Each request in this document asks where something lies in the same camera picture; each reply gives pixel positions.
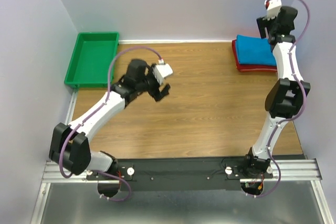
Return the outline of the blue t shirt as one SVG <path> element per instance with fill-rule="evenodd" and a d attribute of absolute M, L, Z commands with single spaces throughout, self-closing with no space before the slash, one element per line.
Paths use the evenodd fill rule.
<path fill-rule="evenodd" d="M 276 60 L 266 38 L 237 35 L 236 53 L 238 62 L 242 65 L 276 66 Z"/>

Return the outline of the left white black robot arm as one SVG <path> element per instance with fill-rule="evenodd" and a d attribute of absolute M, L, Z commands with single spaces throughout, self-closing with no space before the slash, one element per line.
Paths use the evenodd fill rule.
<path fill-rule="evenodd" d="M 98 171 L 104 179 L 112 179 L 117 173 L 116 159 L 103 151 L 91 151 L 90 141 L 113 116 L 141 94 L 147 92 L 156 102 L 161 101 L 170 89 L 164 80 L 172 74 L 171 66 L 163 60 L 152 65 L 141 59 L 131 60 L 126 73 L 85 114 L 68 125 L 55 126 L 49 158 L 59 165 L 61 172 L 68 170 L 71 175 L 80 175 L 92 170 Z"/>

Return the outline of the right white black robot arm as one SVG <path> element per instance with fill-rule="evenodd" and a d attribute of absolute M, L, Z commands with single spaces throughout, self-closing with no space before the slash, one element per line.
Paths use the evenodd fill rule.
<path fill-rule="evenodd" d="M 242 173 L 256 177 L 267 172 L 272 150 L 289 121 L 296 119 L 305 106 L 310 83 L 303 80 L 296 60 L 296 39 L 291 34 L 297 9 L 266 3 L 267 14 L 257 19 L 261 38 L 267 38 L 276 60 L 278 80 L 265 100 L 267 116 L 256 143 L 241 165 Z"/>

